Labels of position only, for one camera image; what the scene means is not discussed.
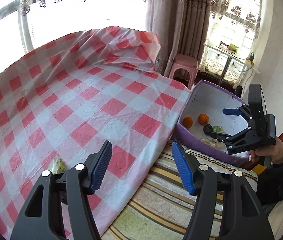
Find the person's right hand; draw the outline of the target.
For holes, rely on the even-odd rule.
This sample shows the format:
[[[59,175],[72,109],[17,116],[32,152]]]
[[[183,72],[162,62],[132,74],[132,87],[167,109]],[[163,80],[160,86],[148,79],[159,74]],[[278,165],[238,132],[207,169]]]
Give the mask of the person's right hand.
[[[283,163],[283,142],[278,137],[275,137],[275,139],[275,145],[261,146],[251,150],[249,152],[251,161],[254,163],[259,157],[270,157],[273,164]]]

